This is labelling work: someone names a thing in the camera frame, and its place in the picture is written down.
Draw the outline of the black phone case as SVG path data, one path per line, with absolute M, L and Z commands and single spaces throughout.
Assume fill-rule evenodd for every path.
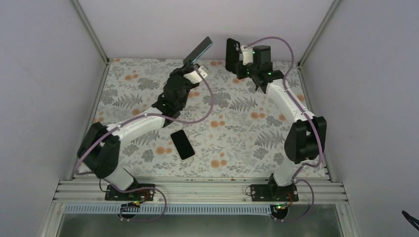
M 240 43 L 232 38 L 226 41 L 225 68 L 231 73 L 236 73 L 236 64 L 240 59 Z

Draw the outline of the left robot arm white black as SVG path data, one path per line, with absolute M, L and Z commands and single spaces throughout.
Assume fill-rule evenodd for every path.
M 174 121 L 179 122 L 178 117 L 186 107 L 190 91 L 208 75 L 205 66 L 186 63 L 171 72 L 163 92 L 146 111 L 110 125 L 100 122 L 92 124 L 77 152 L 79 160 L 74 168 L 75 174 L 82 174 L 79 168 L 84 164 L 88 168 L 84 174 L 94 174 L 106 180 L 124 199 L 133 199 L 138 187 L 135 185 L 136 179 L 119 164 L 121 145 Z

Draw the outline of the phone with beige case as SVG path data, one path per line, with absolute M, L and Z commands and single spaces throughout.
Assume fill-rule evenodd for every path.
M 179 130 L 170 135 L 170 138 L 181 160 L 193 157 L 196 152 L 184 130 Z

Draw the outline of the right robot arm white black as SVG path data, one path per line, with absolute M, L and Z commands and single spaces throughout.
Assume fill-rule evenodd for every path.
M 327 122 L 309 111 L 290 89 L 285 75 L 273 68 L 271 48 L 267 45 L 242 45 L 239 53 L 243 58 L 236 62 L 235 70 L 239 79 L 250 78 L 256 88 L 260 88 L 291 122 L 284 142 L 286 157 L 269 177 L 268 196 L 274 201 L 291 197 L 294 193 L 295 177 L 310 161 L 319 158 L 324 151 Z

